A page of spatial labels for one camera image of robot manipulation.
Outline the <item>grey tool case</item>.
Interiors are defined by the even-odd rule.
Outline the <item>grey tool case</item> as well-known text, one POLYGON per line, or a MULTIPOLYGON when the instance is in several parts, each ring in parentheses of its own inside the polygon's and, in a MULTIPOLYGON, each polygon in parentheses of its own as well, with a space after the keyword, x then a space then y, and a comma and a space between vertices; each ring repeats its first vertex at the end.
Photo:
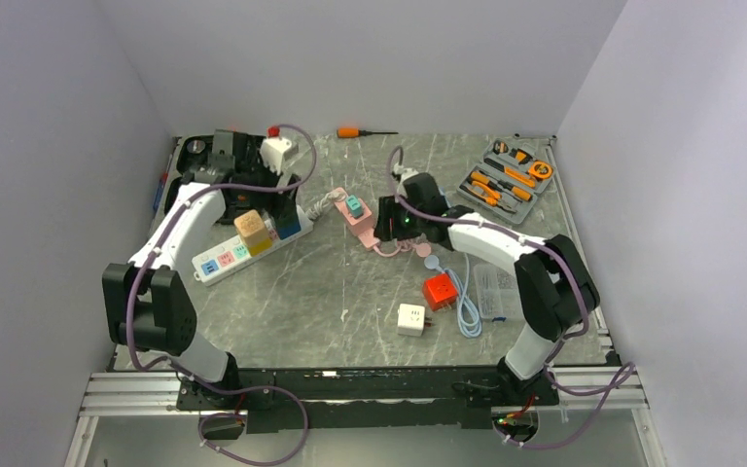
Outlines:
POLYGON ((552 138, 496 138, 457 192, 512 225, 521 224, 555 179, 552 138))

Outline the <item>teal cube adapter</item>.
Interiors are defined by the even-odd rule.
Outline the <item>teal cube adapter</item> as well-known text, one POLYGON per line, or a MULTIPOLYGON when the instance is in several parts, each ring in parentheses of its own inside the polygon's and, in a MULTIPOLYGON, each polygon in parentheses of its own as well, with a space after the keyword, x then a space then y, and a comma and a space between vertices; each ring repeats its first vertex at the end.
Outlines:
POLYGON ((363 203, 357 197, 348 196, 344 202, 346 210, 352 218, 359 219, 365 214, 363 203))

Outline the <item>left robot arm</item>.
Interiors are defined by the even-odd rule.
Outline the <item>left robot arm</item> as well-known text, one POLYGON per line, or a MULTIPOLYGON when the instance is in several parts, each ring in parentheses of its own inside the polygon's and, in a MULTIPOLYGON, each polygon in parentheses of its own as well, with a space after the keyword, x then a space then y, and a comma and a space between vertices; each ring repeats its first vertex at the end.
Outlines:
POLYGON ((304 180, 291 172, 295 141, 272 126, 265 136, 217 130, 184 140, 196 162, 151 237, 130 259, 110 264, 102 291, 112 342, 140 372, 165 363, 202 385, 218 409, 232 406, 241 383, 235 357, 197 328, 186 283, 214 283, 311 230, 297 202, 304 180))

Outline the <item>white power strip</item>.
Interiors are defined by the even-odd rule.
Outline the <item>white power strip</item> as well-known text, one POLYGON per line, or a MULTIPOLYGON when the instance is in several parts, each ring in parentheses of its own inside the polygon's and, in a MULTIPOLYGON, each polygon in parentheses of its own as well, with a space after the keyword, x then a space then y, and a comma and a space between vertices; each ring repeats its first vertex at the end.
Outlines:
POLYGON ((301 206, 296 206, 298 221, 291 227, 280 228, 267 215, 263 217, 268 240, 259 246, 250 247, 239 235, 224 240, 192 258, 194 279, 205 286, 212 286, 232 274, 248 268, 262 258, 310 234, 314 222, 301 206))

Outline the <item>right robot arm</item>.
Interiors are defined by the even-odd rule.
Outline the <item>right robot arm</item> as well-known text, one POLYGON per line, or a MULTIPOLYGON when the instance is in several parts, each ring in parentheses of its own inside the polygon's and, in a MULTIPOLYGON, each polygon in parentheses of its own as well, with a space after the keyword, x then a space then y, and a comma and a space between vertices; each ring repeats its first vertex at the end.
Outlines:
POLYGON ((451 205, 427 172, 400 166, 390 175, 391 195, 379 199, 374 234, 381 240, 422 236, 454 252, 511 272, 524 326, 498 364, 497 390, 519 404, 571 329, 585 329, 600 295, 574 241, 524 235, 490 222, 473 209, 451 205))

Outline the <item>pink power strip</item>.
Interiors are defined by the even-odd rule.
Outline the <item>pink power strip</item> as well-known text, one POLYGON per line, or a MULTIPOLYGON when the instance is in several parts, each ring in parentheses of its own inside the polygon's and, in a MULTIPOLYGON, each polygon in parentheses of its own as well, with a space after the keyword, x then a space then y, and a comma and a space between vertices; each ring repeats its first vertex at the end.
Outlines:
POLYGON ((333 189, 329 195, 349 231, 367 250, 373 250, 379 240, 374 236, 375 218, 367 204, 341 187, 333 189))

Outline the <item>red cube adapter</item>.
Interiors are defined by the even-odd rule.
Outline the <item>red cube adapter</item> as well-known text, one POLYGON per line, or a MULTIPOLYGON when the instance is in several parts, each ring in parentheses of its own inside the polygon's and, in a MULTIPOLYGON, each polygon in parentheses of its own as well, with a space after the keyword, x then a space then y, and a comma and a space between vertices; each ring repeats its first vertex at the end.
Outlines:
POLYGON ((423 282, 422 295, 432 311, 452 306, 459 298, 459 292, 452 279, 444 272, 423 282))

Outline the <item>white cube adapter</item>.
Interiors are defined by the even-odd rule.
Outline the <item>white cube adapter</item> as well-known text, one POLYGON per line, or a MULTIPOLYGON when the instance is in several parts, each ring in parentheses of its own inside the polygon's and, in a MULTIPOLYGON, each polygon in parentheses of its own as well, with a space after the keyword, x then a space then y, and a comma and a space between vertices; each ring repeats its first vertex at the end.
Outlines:
POLYGON ((397 320, 398 335, 420 337, 424 332, 425 323, 425 307, 423 305, 399 305, 397 320))

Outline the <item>black tool case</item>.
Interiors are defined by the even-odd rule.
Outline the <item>black tool case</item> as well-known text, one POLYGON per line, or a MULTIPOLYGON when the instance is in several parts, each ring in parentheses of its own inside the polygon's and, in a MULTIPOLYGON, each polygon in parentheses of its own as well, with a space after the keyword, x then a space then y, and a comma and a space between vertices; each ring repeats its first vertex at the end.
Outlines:
POLYGON ((186 138, 178 147, 179 175, 167 187, 163 213, 171 209, 181 185, 239 183, 238 175, 247 175, 250 164, 258 160, 262 140, 262 136, 227 129, 186 138))

